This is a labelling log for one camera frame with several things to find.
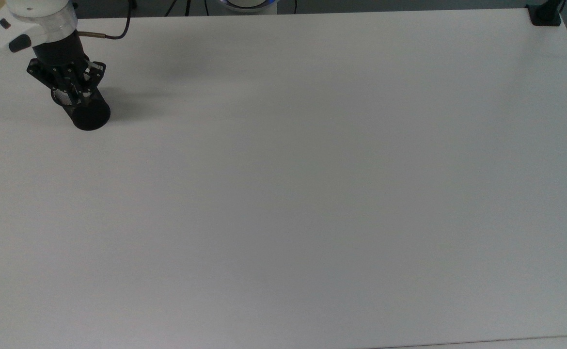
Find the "gray floor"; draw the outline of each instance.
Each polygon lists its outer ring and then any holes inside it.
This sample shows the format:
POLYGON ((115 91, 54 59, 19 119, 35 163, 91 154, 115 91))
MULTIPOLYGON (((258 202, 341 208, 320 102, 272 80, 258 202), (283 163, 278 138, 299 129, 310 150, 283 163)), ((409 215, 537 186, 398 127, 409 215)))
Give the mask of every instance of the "gray floor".
MULTIPOLYGON (((122 0, 73 0, 79 4, 79 18, 106 18, 126 16, 126 3, 122 0)), ((217 15, 217 0, 207 0, 212 15, 217 15)), ((172 0, 137 0, 135 17, 163 16, 172 0)), ((170 16, 183 16, 187 0, 178 0, 170 16)), ((371 11, 417 11, 447 9, 499 9, 522 8, 525 4, 540 4, 543 0, 298 0, 297 13, 348 13, 371 11)), ((290 14, 294 0, 281 0, 279 13, 290 14)), ((190 16, 205 16, 203 0, 193 0, 190 16)), ((567 26, 567 4, 562 13, 567 26)))

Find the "black cable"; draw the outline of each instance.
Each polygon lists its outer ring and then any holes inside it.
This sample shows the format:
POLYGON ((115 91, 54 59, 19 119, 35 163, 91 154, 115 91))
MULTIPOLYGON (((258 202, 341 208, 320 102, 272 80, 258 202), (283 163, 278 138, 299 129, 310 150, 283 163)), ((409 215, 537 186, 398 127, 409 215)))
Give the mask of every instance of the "black cable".
POLYGON ((184 17, 189 16, 189 9, 191 8, 191 0, 187 0, 187 6, 184 9, 184 17))
POLYGON ((120 40, 121 38, 126 36, 128 33, 128 27, 130 26, 130 16, 133 10, 133 2, 128 0, 128 14, 126 15, 126 26, 124 26, 124 31, 122 34, 118 35, 117 37, 103 34, 103 33, 93 33, 93 32, 78 32, 80 37, 95 37, 95 38, 108 38, 110 40, 120 40))
POLYGON ((126 36, 126 33, 128 33, 128 27, 130 26, 130 15, 132 10, 133 10, 133 4, 130 2, 130 0, 128 0, 128 14, 126 15, 126 26, 124 26, 124 31, 122 32, 122 34, 118 35, 117 37, 113 37, 111 35, 105 35, 105 38, 108 38, 110 40, 120 40, 121 38, 126 36))
POLYGON ((163 16, 163 17, 169 16, 169 13, 171 12, 171 9, 173 9, 173 5, 175 5, 175 2, 177 2, 177 1, 178 1, 178 0, 173 0, 173 1, 171 2, 171 5, 169 6, 168 11, 165 13, 165 16, 163 16))

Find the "white table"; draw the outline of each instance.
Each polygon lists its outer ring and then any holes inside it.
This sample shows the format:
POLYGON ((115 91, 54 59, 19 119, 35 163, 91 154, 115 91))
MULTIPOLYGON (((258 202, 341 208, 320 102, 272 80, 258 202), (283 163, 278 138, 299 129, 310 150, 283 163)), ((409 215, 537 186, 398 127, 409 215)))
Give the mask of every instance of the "white table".
POLYGON ((82 41, 108 66, 93 132, 30 50, 0 54, 0 348, 567 335, 565 27, 135 18, 82 41))

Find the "black button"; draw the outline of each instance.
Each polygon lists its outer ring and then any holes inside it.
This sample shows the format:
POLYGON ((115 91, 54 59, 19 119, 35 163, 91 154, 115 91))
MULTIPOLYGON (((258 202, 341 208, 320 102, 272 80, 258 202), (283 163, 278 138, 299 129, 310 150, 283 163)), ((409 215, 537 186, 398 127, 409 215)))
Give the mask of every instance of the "black button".
POLYGON ((10 51, 18 52, 22 49, 28 48, 31 45, 32 40, 26 34, 21 34, 14 40, 12 40, 10 44, 8 44, 8 47, 10 48, 10 51))
POLYGON ((4 27, 4 29, 8 29, 9 27, 11 27, 12 25, 8 23, 8 21, 5 18, 2 18, 0 20, 0 24, 2 27, 4 27))

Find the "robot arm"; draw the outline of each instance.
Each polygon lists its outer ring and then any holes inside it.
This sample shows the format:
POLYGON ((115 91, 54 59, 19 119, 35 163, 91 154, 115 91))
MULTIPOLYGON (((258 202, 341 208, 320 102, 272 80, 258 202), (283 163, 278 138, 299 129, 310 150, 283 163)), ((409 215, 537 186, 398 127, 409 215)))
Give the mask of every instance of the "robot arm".
POLYGON ((97 88, 106 66, 89 60, 76 27, 71 0, 7 0, 0 9, 0 49, 33 48, 27 72, 51 90, 77 128, 95 130, 111 114, 97 88))

